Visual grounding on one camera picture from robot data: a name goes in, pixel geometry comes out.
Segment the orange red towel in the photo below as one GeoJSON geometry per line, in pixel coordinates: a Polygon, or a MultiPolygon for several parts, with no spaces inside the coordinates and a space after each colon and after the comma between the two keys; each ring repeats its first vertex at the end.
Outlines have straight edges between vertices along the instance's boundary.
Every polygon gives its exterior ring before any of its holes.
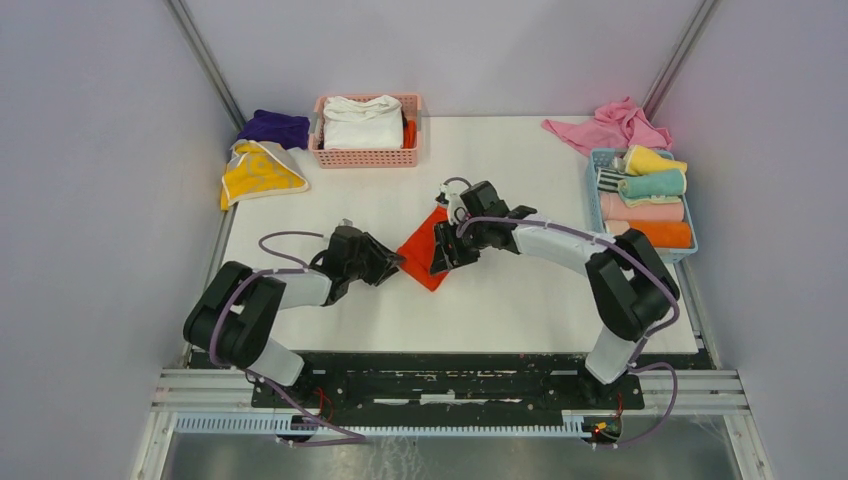
{"type": "Polygon", "coordinates": [[[400,268],[430,292],[435,292],[447,277],[446,273],[430,273],[436,247],[434,227],[447,219],[446,209],[436,206],[397,250],[404,257],[400,268]]]}

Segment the yellow green teal towel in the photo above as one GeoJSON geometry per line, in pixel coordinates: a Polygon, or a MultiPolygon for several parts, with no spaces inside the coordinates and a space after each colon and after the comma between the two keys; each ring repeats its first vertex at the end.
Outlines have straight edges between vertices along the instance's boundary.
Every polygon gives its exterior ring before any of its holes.
{"type": "Polygon", "coordinates": [[[618,182],[618,195],[628,207],[680,203],[686,189],[686,176],[677,169],[626,177],[618,182]]]}

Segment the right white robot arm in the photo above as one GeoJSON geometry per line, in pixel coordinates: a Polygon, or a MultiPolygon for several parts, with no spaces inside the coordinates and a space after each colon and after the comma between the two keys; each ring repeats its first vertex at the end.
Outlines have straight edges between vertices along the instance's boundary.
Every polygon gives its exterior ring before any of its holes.
{"type": "Polygon", "coordinates": [[[577,382],[580,400],[602,408],[634,368],[648,339],[680,316],[680,291],[647,236],[612,235],[558,224],[534,208],[510,208],[488,181],[452,177],[436,198],[447,218],[433,228],[433,274],[470,265],[497,249],[543,259],[584,276],[603,324],[577,382]]]}

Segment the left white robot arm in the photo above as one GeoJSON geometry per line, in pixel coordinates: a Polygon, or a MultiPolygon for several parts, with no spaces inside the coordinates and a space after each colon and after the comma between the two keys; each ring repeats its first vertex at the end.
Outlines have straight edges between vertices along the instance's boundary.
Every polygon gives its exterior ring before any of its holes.
{"type": "Polygon", "coordinates": [[[217,366],[234,366],[276,383],[293,407],[313,397],[306,360],[271,336],[277,314],[299,307],[329,307],[362,282],[379,286],[398,273],[404,257],[370,233],[342,224],[325,237],[310,262],[290,256],[291,268],[253,269],[224,263],[183,325],[183,338],[205,350],[217,366]]]}

